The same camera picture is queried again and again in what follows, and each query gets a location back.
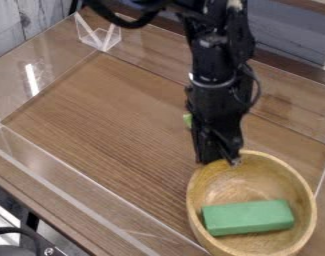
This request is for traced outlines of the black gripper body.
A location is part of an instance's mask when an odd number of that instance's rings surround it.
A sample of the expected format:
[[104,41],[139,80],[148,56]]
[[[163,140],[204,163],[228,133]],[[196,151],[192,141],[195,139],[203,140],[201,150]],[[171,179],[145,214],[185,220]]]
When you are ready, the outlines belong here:
[[246,105],[233,98],[231,88],[188,85],[184,92],[187,108],[197,121],[220,134],[227,147],[240,147],[240,119],[246,113]]

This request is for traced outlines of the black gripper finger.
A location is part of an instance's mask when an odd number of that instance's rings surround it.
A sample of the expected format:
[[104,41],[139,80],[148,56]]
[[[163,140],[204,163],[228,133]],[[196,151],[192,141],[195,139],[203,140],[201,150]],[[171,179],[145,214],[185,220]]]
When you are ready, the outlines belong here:
[[224,160],[229,166],[240,162],[239,150],[243,146],[243,137],[239,129],[219,131],[212,129],[215,159]]
[[191,137],[197,163],[208,164],[212,161],[227,159],[221,134],[212,127],[193,123]]

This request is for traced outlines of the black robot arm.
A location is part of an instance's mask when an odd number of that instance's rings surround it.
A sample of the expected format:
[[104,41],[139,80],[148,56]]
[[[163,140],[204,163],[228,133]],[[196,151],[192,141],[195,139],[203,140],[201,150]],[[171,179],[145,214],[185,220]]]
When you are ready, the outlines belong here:
[[260,96],[248,66],[255,40],[247,0],[185,0],[179,14],[191,51],[185,109],[196,161],[238,164],[240,121]]

